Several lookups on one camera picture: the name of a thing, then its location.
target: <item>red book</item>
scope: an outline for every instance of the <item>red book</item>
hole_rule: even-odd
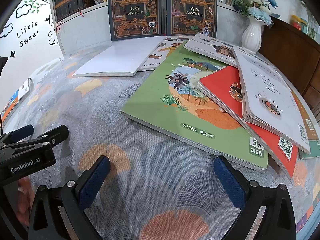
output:
[[[238,69],[228,66],[209,76],[201,78],[199,89],[204,92],[204,90],[201,89],[201,85],[210,91],[210,93],[206,91],[205,94],[241,123],[253,137],[260,137],[264,145],[267,146],[266,150],[272,158],[284,170],[287,176],[292,178],[298,148],[284,138],[258,125],[245,122],[242,119],[242,95]]]

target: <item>white vase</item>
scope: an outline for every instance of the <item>white vase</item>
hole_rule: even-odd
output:
[[[250,16],[250,24],[242,34],[242,47],[256,53],[261,47],[261,28],[264,21],[258,21],[255,17]]]

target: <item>metal screw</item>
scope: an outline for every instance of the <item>metal screw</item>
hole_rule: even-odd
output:
[[[258,182],[256,182],[255,180],[250,180],[249,184],[250,184],[252,187],[257,187],[257,186],[258,186]]]
[[[279,184],[279,185],[280,185],[280,189],[287,190],[287,186],[285,184]]]
[[[45,185],[41,185],[41,186],[39,186],[38,190],[39,190],[39,191],[43,191],[43,190],[45,190]]]
[[[75,182],[73,180],[70,180],[67,182],[67,187],[73,187],[75,185]]]

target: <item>green book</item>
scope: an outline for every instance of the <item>green book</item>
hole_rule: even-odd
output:
[[[310,154],[306,154],[299,149],[300,159],[312,159],[320,157],[320,141],[319,140],[309,140]]]
[[[266,169],[267,151],[196,89],[200,78],[227,64],[191,52],[183,44],[170,49],[166,60],[123,106],[122,114],[214,155],[258,171]]]

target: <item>qr code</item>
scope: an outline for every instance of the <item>qr code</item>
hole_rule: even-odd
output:
[[[283,150],[284,154],[288,157],[288,159],[291,159],[291,153],[292,153],[292,143],[289,142],[288,140],[280,137],[278,146],[280,147],[281,150]]]
[[[307,125],[309,126],[309,129],[310,129],[311,131],[314,131],[315,129],[313,129],[313,126],[312,126],[311,121],[310,121],[309,119],[306,119],[306,122],[307,122]]]
[[[304,138],[304,139],[307,139],[307,137],[306,137],[306,131],[304,130],[304,127],[301,126],[301,124],[299,124],[299,123],[298,123],[298,125],[299,125],[299,129],[300,129],[301,137]]]

